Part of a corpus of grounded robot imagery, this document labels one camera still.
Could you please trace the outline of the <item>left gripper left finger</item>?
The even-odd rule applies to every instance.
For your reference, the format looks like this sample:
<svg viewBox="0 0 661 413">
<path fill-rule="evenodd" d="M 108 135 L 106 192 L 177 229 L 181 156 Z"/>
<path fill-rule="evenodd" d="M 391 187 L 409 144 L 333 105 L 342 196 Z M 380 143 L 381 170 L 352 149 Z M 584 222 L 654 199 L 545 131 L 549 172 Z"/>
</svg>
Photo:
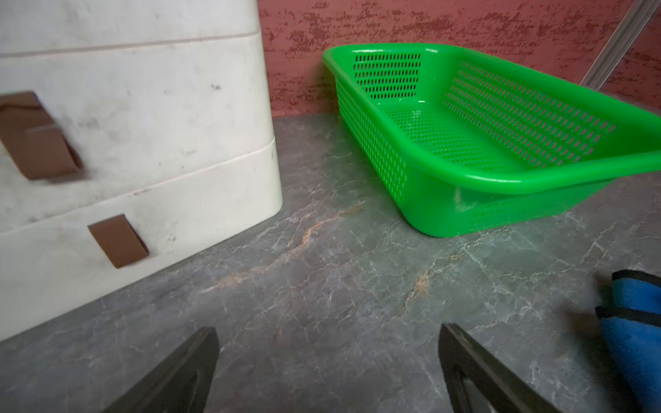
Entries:
<svg viewBox="0 0 661 413">
<path fill-rule="evenodd" d="M 215 328 L 200 328 L 105 411 L 203 412 L 219 354 Z"/>
</svg>

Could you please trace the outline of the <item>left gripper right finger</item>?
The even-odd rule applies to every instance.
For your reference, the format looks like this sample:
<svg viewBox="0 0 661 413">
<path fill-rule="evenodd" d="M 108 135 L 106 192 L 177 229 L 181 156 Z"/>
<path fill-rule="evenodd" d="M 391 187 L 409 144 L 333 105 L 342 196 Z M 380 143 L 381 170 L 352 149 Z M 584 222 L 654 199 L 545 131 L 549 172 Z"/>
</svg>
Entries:
<svg viewBox="0 0 661 413">
<path fill-rule="evenodd" d="M 438 357 L 455 412 L 556 412 L 457 324 L 442 325 Z"/>
</svg>

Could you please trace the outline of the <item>grey blue cloth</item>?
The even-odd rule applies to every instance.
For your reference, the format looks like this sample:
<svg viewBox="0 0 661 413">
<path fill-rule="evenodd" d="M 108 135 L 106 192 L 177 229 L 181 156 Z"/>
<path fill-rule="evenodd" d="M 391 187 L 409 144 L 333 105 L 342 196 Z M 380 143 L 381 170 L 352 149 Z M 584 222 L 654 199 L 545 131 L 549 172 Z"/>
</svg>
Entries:
<svg viewBox="0 0 661 413">
<path fill-rule="evenodd" d="M 612 274 L 612 299 L 596 308 L 616 364 L 646 412 L 660 411 L 660 278 L 640 270 Z"/>
</svg>

